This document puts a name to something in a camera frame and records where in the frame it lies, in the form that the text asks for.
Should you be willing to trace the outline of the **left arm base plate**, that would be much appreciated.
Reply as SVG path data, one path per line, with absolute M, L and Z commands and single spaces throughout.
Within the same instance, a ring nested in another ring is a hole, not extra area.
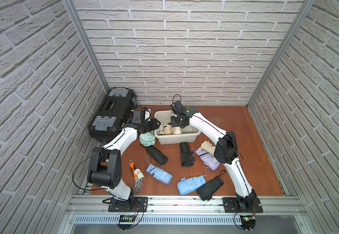
M 112 198 L 109 203 L 109 212 L 136 212 L 145 213 L 148 206 L 148 197 L 133 197 L 131 200 L 116 200 Z

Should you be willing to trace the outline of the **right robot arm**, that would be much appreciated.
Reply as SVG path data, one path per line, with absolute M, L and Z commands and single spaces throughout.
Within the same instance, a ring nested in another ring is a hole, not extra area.
M 172 103 L 170 107 L 175 114 L 176 125 L 182 128 L 191 125 L 215 144 L 214 156 L 225 166 L 234 183 L 240 210 L 251 209 L 256 193 L 241 168 L 235 133 L 217 127 L 193 107 L 187 109 L 179 100 Z

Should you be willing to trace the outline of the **white plastic storage box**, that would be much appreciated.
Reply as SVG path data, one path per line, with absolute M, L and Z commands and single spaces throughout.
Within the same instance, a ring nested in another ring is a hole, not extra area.
M 178 144 L 181 142 L 193 143 L 196 138 L 201 134 L 201 131 L 193 126 L 186 126 L 185 128 L 181 128 L 181 134 L 178 135 L 160 135 L 161 131 L 164 131 L 164 125 L 166 123 L 170 123 L 170 118 L 173 116 L 171 110 L 166 111 L 157 111 L 154 114 L 154 117 L 161 122 L 161 125 L 158 129 L 154 131 L 155 137 L 158 139 L 161 145 L 167 144 Z

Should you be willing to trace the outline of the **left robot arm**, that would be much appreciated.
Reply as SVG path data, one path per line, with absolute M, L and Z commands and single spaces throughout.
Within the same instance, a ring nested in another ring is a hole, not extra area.
M 121 156 L 141 134 L 154 131 L 160 125 L 161 122 L 155 118 L 141 124 L 128 123 L 110 143 L 94 148 L 90 156 L 87 181 L 108 191 L 115 200 L 131 200 L 131 188 L 122 180 Z

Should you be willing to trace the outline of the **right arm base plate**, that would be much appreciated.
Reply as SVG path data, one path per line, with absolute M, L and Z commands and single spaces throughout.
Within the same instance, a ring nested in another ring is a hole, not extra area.
M 263 213 L 261 202 L 258 198 L 226 197 L 222 199 L 225 213 Z

